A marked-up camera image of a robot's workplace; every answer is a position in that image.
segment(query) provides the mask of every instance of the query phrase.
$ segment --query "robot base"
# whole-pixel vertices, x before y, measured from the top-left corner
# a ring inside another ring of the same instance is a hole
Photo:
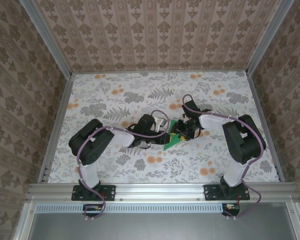
[[[114,201],[116,196],[115,185],[101,185],[100,182],[93,190],[100,193],[105,201]],[[100,197],[86,189],[81,182],[79,185],[75,185],[72,190],[72,201],[101,201]]]
[[[220,200],[250,200],[248,188],[242,183],[230,187],[224,177],[220,179],[220,184],[208,184],[203,186],[204,197],[206,201],[220,201]]]

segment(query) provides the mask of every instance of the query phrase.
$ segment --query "patterned wallpaper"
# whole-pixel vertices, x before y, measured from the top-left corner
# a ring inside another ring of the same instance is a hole
[[[243,69],[279,0],[34,0],[71,72]]]
[[[0,240],[37,181],[65,79],[18,0],[0,0]]]
[[[295,0],[253,73],[287,181],[300,192],[300,0]]]

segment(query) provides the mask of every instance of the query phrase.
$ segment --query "gray leaf pattern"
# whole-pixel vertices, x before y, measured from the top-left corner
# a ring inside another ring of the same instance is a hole
[[[191,94],[202,110],[232,116],[249,114],[264,134],[244,72],[108,73],[73,77],[49,183],[78,182],[76,158],[70,153],[68,142],[90,120],[97,118],[105,126],[126,128],[156,109],[178,120],[184,113],[184,94]],[[31,117],[27,120],[29,125],[34,124]],[[5,138],[0,130],[0,140]],[[149,149],[108,145],[97,161],[99,178],[103,183],[218,182],[231,161],[223,133],[209,129],[202,130],[195,140],[163,148],[155,144]],[[274,168],[266,152],[251,166],[246,181],[278,181]]]

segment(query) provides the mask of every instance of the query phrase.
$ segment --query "floral tablecloth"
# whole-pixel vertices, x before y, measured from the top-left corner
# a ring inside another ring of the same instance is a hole
[[[184,113],[181,108],[184,94],[191,94],[202,110],[208,108],[237,117],[251,115],[264,137],[244,72],[80,74],[72,78],[74,84],[49,183],[78,182],[76,158],[68,142],[91,119],[125,128],[143,114],[160,109],[178,120]],[[180,142],[165,151],[163,148],[162,145],[152,145],[149,149],[108,146],[97,160],[98,176],[103,183],[218,182],[231,161],[224,135],[208,129],[197,139]],[[251,166],[246,181],[279,181],[268,149]]]

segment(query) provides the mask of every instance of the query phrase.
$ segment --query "brown damask wallpaper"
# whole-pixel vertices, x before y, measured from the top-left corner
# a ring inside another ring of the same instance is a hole
[[[286,180],[296,182],[300,192],[300,0],[294,1],[252,77]]]
[[[65,79],[18,0],[0,0],[0,240],[37,181]]]
[[[34,0],[72,72],[242,69],[279,0]]]

